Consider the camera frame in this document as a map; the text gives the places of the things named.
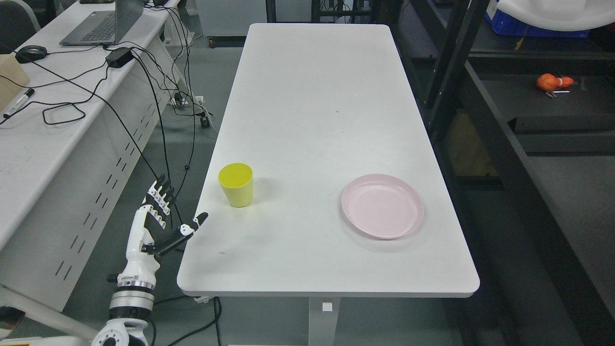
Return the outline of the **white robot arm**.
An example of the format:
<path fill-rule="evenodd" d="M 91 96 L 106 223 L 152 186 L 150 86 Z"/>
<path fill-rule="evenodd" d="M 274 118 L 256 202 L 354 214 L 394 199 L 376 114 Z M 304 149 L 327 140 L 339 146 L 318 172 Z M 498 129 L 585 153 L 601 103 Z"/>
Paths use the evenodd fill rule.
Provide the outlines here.
<path fill-rule="evenodd" d="M 148 346 L 145 329 L 149 326 L 154 295 L 152 288 L 125 285 L 112 294 L 108 320 L 97 333 L 92 346 Z"/>

